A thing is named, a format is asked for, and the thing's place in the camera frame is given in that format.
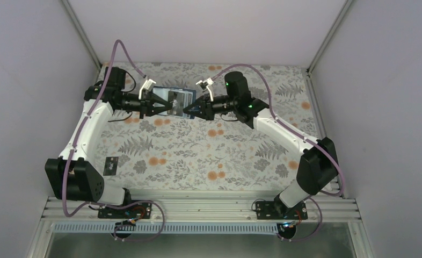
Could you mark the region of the blue leather card holder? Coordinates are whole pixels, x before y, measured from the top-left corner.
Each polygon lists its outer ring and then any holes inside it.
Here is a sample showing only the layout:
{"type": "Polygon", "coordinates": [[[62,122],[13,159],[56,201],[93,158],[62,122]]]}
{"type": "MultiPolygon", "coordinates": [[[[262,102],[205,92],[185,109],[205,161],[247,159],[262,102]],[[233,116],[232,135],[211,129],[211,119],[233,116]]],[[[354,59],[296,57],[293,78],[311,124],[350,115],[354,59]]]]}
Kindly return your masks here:
{"type": "MultiPolygon", "coordinates": [[[[164,99],[168,99],[168,95],[170,91],[176,91],[179,93],[185,94],[185,100],[184,100],[184,107],[188,106],[189,104],[193,103],[196,100],[197,93],[195,90],[190,89],[181,89],[181,88],[166,88],[166,87],[154,87],[152,92],[158,95],[159,97],[162,97],[164,99]]],[[[170,116],[168,113],[163,113],[164,116],[170,116]]],[[[177,117],[177,118],[186,118],[186,119],[194,119],[194,118],[187,118],[184,113],[183,116],[170,116],[170,117],[177,117]]]]}

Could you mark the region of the black credit card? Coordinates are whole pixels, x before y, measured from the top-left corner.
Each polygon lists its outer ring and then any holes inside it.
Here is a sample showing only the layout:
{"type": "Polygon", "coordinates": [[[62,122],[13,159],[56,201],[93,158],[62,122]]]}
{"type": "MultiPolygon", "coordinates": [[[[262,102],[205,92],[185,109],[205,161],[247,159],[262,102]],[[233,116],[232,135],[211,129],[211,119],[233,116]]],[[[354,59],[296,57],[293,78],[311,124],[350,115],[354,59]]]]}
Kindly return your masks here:
{"type": "Polygon", "coordinates": [[[108,156],[105,159],[103,176],[115,176],[118,169],[118,156],[108,156]]]}

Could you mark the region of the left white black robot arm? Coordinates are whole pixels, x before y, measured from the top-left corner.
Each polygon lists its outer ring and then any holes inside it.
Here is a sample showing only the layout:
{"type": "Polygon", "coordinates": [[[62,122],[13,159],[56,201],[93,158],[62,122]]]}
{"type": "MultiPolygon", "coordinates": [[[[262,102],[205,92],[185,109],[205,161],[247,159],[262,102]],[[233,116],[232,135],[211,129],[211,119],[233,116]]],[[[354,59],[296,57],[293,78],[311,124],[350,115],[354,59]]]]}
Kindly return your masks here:
{"type": "Polygon", "coordinates": [[[97,168],[97,141],[117,110],[138,112],[144,118],[169,111],[172,104],[151,91],[151,79],[137,94],[126,91],[126,75],[118,67],[105,69],[104,80],[85,92],[81,117],[66,147],[57,158],[46,161],[45,171],[57,199],[117,206],[128,202],[128,190],[106,183],[97,168]]]}

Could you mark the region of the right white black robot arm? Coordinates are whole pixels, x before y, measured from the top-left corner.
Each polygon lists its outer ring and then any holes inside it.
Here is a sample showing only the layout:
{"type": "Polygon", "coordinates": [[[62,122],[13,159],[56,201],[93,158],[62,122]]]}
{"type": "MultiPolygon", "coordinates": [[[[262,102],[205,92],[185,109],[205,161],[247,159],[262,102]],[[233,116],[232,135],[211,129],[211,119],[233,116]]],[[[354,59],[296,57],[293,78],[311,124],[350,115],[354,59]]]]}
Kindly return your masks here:
{"type": "Polygon", "coordinates": [[[204,120],[214,120],[216,114],[232,112],[239,122],[299,155],[296,179],[274,199],[278,207],[293,208],[322,191],[339,175],[336,149],[331,139],[320,140],[288,125],[274,113],[269,104],[251,95],[248,81],[241,72],[225,74],[224,82],[226,95],[214,96],[212,79],[199,81],[197,84],[207,90],[208,94],[197,98],[183,112],[204,120]]]}

